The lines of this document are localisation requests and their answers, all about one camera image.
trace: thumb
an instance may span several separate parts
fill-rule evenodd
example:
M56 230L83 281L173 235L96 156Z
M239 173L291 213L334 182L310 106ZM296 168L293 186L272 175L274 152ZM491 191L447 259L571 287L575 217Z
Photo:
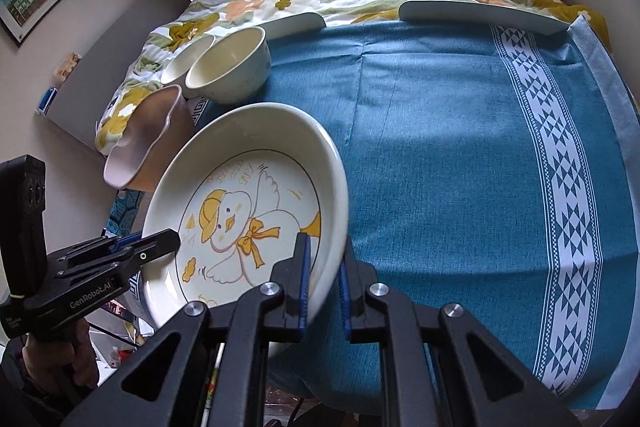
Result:
M50 369L66 365L74 359L74 347L71 343L41 342L33 335L27 337L27 343L22 348L22 356L27 367L34 369Z

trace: duck's beak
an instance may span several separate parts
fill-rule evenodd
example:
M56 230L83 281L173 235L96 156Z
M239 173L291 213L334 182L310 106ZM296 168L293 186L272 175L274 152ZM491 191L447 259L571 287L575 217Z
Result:
M233 216L229 217L225 221L225 232L228 232L229 230L231 230L231 227L234 225L235 222L236 222L236 214L234 214Z

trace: gray headboard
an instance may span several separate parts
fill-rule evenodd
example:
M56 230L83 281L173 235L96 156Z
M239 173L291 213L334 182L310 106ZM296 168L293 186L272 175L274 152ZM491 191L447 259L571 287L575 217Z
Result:
M96 122L149 33L177 19L188 5L189 0L135 1L82 56L51 102L47 118L95 150Z

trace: orange bow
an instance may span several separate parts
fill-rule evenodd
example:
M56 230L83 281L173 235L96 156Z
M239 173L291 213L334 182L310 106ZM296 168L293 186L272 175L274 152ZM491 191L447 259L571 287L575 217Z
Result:
M259 268L264 264L262 257L260 257L260 250L255 246L254 239L263 239L265 237L280 237L280 227L273 227L272 229L263 230L259 232L264 223L260 219L255 217L249 222L249 230L246 231L246 235L243 235L236 243L245 255L252 254L254 256L255 267Z

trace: silver bolt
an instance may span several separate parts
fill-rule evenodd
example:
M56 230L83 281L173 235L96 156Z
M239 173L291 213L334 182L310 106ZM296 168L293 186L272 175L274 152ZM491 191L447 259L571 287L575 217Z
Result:
M445 304L442 308L444 312L449 315L449 317L460 317L465 312L465 309L460 306L457 302L450 302L449 304Z
M191 301L187 302L183 310L190 317L197 317L204 311L205 308L206 306L200 301Z
M276 282L268 281L266 283L263 283L260 286L260 293L263 295L267 295L267 296L276 295L276 293L278 293L279 291L280 291L280 285L278 285L278 283Z
M376 282L369 286L369 291L376 297L384 297L389 293L389 286L383 282Z

